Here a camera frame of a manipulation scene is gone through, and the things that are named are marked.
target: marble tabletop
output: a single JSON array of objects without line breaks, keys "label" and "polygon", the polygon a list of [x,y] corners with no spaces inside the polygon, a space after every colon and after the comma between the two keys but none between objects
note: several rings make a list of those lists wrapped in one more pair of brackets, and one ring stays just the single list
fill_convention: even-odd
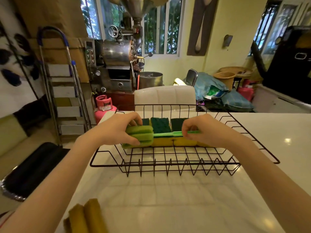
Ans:
[{"label": "marble tabletop", "polygon": [[[278,166],[311,194],[310,115],[231,114],[280,160]],[[107,112],[102,121],[112,115]],[[145,117],[151,116],[145,111]],[[114,146],[106,145],[99,150],[116,152]],[[95,164],[113,162],[105,152],[94,160]],[[75,204],[85,204],[90,198],[98,198],[109,233],[284,232],[243,167],[233,176],[228,172],[219,176],[216,171],[207,176],[203,171],[194,176],[191,171],[181,176],[178,171],[169,172],[167,176],[164,171],[127,177],[118,167],[88,166],[64,218]],[[62,222],[56,232],[64,232]]]}]

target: metal pot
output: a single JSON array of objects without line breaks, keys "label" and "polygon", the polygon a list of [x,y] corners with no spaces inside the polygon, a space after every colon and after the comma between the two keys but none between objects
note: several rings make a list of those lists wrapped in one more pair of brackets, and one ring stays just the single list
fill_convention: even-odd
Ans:
[{"label": "metal pot", "polygon": [[163,85],[163,74],[159,72],[140,72],[139,89]]}]

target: floor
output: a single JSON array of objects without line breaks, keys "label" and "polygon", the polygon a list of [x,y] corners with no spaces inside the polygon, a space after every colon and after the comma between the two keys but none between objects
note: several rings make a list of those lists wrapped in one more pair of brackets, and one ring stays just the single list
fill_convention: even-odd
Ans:
[{"label": "floor", "polygon": [[[55,137],[52,133],[52,121],[46,120],[31,131],[31,136],[26,138],[15,148],[0,157],[0,180],[2,180],[14,167],[19,165],[35,149],[44,142],[55,143]],[[64,148],[70,149],[74,143],[74,138],[70,138],[63,144]],[[11,200],[0,194],[0,214],[6,211],[14,210],[20,205],[20,202]]]}]

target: step ladder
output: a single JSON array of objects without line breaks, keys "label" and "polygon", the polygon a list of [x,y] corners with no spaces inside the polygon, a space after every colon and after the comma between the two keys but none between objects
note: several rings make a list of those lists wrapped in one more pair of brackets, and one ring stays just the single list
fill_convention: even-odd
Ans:
[{"label": "step ladder", "polygon": [[[61,35],[66,49],[67,65],[45,63],[42,50],[42,39],[45,31],[56,31]],[[91,129],[91,122],[81,89],[79,75],[76,70],[76,62],[71,60],[69,43],[64,33],[56,27],[43,27],[38,31],[37,42],[41,56],[40,63],[49,101],[49,109],[57,134],[57,143],[61,145],[61,135],[82,135]],[[77,98],[79,106],[57,106],[55,98],[70,98],[71,100],[72,98]]]}]

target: wire basket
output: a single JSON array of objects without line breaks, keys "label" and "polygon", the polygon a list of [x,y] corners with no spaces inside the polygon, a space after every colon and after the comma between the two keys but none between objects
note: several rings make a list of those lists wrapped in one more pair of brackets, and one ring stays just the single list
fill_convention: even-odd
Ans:
[{"label": "wire basket", "polygon": [[[207,112],[197,112],[197,105],[132,105],[142,118],[189,118]],[[215,119],[237,130],[258,146],[258,148],[270,158],[274,164],[280,161],[267,150],[243,125],[229,112],[209,112]],[[221,175],[228,172],[233,175],[241,166],[232,153],[223,148],[206,148],[199,146],[171,146],[171,147],[146,147],[123,149],[121,144],[108,146],[109,150],[98,148],[93,155],[91,167],[118,167],[121,172],[129,176],[131,172],[179,172],[190,171],[195,175],[198,171],[208,175],[211,171]],[[101,164],[96,161],[98,155],[110,154],[111,162]]]}]

